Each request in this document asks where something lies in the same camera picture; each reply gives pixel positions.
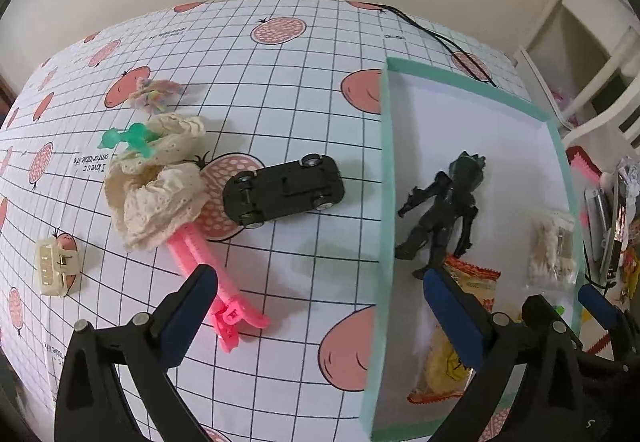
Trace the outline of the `clear bag of white items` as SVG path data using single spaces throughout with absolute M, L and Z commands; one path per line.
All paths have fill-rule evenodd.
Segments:
M 570 290 L 578 273 L 575 231 L 576 222 L 568 212 L 542 208 L 534 215 L 525 272 L 527 285 L 562 292 Z

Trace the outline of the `cream lace scrunchie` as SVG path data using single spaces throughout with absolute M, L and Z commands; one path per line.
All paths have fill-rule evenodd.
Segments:
M 209 200 L 192 162 L 206 129 L 200 117 L 180 114 L 155 115 L 132 128 L 145 151 L 130 146 L 113 156 L 103 191 L 125 249 L 150 250 L 193 222 Z

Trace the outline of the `pink plastic hair clip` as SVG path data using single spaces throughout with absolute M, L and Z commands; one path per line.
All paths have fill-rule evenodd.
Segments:
M 196 274 L 195 281 L 201 286 L 208 306 L 207 319 L 224 353 L 231 353 L 239 345 L 240 326 L 264 329 L 270 324 L 268 316 L 253 306 L 235 286 L 224 262 L 217 260 L 193 222 L 180 226 L 169 237 L 166 246 L 184 276 Z

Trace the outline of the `black toy car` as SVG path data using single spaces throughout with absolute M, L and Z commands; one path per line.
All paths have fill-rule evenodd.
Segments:
M 222 191 L 227 217 L 241 228 L 323 210 L 343 200 L 345 187 L 335 160 L 308 154 L 301 160 L 240 171 Z

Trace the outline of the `cream plastic claw clip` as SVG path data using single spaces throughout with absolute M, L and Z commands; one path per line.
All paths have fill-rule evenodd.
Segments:
M 40 240 L 35 248 L 35 266 L 40 294 L 65 297 L 80 274 L 76 240 L 67 233 Z

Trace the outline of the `pomegranate print grid tablecloth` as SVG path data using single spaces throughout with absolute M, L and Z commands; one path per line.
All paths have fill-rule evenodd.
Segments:
M 96 161 L 102 134 L 144 119 L 127 104 L 142 76 L 182 85 L 173 112 L 203 119 L 193 162 L 208 183 L 200 227 L 245 298 L 270 317 L 239 328 L 231 353 L 198 330 L 170 379 L 217 440 L 362 441 L 361 384 L 334 377 L 337 324 L 373 300 L 380 227 L 378 76 L 410 58 L 490 81 L 522 80 L 489 46 L 428 20 L 333 0 L 195 2 L 86 37 L 30 76 L 1 127 L 1 347 L 38 436 L 52 436 L 74 324 L 127 323 L 182 282 L 164 248 L 128 251 L 111 224 Z M 238 171 L 333 157 L 336 207 L 244 231 L 222 214 Z M 80 274 L 65 297 L 40 294 L 36 243 L 67 233 Z

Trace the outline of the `pastel multicolour yarn scrunchie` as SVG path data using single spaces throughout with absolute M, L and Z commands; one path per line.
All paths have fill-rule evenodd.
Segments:
M 144 110 L 150 115 L 163 113 L 168 98 L 179 93 L 182 85 L 166 79 L 139 78 L 134 92 L 128 95 L 128 103 L 136 110 Z

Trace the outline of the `white box with green rim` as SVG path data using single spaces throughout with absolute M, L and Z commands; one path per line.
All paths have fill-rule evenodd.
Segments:
M 408 396 L 438 321 L 416 272 L 447 254 L 498 273 L 494 310 L 517 316 L 537 230 L 577 217 L 570 166 L 550 117 L 487 84 L 401 58 L 381 81 L 381 225 L 367 387 L 360 420 L 375 441 L 436 431 L 454 407 Z

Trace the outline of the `black robot action figure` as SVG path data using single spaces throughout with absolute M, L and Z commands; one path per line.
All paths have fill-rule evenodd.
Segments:
M 397 211 L 400 218 L 428 200 L 431 207 L 420 217 L 407 239 L 395 247 L 395 258 L 413 260 L 419 251 L 430 245 L 427 264 L 412 272 L 416 280 L 422 280 L 431 268 L 441 268 L 447 257 L 447 247 L 454 232 L 454 226 L 462 220 L 461 233 L 452 256 L 462 257 L 471 247 L 473 222 L 478 215 L 473 192 L 484 180 L 486 157 L 469 154 L 465 150 L 449 165 L 448 171 L 439 171 L 434 181 L 426 188 L 415 186 L 407 200 Z

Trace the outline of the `white plastic shelf rack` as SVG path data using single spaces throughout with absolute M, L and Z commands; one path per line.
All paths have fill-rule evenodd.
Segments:
M 639 147 L 639 17 L 627 0 L 549 0 L 513 61 L 566 146 L 611 126 Z

